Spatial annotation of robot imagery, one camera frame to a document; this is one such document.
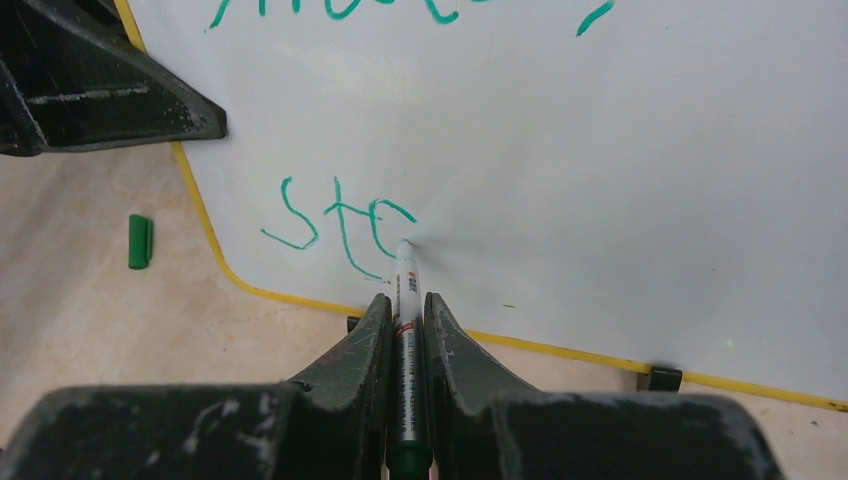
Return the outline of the yellow-framed whiteboard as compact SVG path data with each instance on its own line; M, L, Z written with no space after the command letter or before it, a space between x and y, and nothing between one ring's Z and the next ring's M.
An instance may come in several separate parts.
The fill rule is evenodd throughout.
M225 110L175 152L221 268L353 313L847 407L843 1L122 1Z

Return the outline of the green marker cap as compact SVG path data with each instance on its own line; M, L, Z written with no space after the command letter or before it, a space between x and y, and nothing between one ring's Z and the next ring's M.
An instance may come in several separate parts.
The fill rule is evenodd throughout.
M132 214L128 224L128 267L142 270L149 266L153 256L154 223L151 219Z

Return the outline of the green whiteboard marker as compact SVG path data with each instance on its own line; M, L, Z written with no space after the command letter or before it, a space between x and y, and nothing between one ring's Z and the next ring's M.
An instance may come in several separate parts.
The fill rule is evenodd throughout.
M392 479L428 479L433 462L429 439L423 308L413 245L396 254L393 303L391 417L386 464Z

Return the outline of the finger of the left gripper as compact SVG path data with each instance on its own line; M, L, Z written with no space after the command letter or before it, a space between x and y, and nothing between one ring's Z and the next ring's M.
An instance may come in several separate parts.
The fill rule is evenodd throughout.
M1 152L218 140L225 111L131 42L114 1L1 4Z

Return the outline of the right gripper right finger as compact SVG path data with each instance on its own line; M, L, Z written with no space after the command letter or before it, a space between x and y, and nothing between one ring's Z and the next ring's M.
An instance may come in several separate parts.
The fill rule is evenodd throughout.
M444 479L779 479L759 424L721 396L550 393L424 301L435 458Z

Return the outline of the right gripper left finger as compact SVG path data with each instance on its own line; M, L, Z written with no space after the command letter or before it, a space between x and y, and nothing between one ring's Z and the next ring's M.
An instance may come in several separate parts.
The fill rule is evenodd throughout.
M377 479L391 302L293 377L267 384L76 386L45 395L5 479Z

